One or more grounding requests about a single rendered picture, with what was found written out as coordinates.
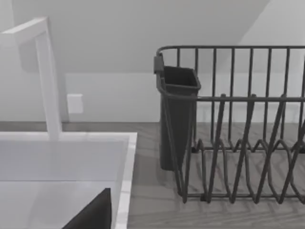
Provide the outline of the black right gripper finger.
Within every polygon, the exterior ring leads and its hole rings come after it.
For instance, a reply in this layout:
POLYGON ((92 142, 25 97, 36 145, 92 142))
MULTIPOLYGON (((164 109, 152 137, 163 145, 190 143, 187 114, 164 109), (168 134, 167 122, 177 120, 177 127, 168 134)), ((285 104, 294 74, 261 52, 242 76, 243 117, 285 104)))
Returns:
POLYGON ((105 188, 62 229, 112 229, 111 189, 105 188))

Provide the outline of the white sink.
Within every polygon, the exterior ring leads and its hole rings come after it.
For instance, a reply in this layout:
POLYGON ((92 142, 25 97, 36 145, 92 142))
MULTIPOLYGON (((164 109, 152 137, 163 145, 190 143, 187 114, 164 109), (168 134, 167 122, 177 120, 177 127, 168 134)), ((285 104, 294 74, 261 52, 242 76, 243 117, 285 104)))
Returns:
POLYGON ((136 145, 136 132, 0 141, 0 229, 62 229, 105 188, 112 229, 127 229, 136 145))

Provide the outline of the dark grey cutlery holder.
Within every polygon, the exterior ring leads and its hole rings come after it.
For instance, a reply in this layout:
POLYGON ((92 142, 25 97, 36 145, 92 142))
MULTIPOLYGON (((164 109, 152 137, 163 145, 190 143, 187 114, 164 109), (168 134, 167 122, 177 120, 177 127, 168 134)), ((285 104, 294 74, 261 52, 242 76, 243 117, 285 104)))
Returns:
MULTIPOLYGON (((165 66, 164 79, 166 90, 171 94, 197 95, 201 89, 199 78, 195 70, 191 68, 165 66)), ((188 100, 169 98, 168 106, 178 167, 181 167, 188 140, 191 105, 188 100)), ((163 170, 173 171, 171 146, 165 114, 166 110, 162 104, 160 114, 160 166, 163 170)))

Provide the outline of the tall white tap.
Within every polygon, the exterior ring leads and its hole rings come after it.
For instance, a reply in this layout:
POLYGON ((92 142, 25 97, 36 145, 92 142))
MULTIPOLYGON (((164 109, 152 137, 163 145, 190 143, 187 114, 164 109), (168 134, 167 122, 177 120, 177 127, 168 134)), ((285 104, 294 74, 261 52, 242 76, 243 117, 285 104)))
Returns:
POLYGON ((34 18, 0 33, 0 45, 17 46, 35 40, 46 132, 0 132, 0 141, 58 141, 62 135, 59 90, 47 17, 34 18))

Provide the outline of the white wall socket plate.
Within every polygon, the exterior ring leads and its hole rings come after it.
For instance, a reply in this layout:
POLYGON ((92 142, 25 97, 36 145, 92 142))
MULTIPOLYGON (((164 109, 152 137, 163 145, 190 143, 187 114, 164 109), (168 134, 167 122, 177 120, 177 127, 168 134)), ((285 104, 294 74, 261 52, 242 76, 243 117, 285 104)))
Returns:
POLYGON ((83 113, 83 95, 82 94, 67 94, 67 105, 69 114, 83 113))

